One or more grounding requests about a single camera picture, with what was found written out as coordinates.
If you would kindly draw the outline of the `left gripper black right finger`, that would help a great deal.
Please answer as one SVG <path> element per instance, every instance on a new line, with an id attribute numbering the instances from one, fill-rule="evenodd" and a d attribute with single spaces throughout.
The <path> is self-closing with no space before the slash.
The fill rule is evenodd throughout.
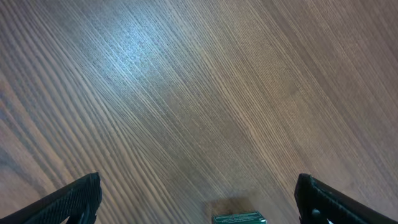
<path id="1" fill-rule="evenodd" d="M 301 224 L 397 224 L 309 174 L 298 176 L 294 197 Z"/>

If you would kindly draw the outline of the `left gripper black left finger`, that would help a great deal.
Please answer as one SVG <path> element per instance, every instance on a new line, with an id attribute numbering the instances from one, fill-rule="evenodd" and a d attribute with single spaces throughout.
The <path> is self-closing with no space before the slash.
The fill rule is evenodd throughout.
<path id="1" fill-rule="evenodd" d="M 102 201 L 101 179 L 89 173 L 1 219 L 1 223 L 94 224 Z"/>

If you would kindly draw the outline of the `dark green round-logo box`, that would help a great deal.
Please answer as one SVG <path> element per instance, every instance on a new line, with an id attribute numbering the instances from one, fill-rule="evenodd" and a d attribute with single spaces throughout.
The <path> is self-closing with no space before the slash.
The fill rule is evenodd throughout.
<path id="1" fill-rule="evenodd" d="M 258 212 L 235 213 L 230 215 L 214 215 L 212 224 L 267 224 L 267 220 Z"/>

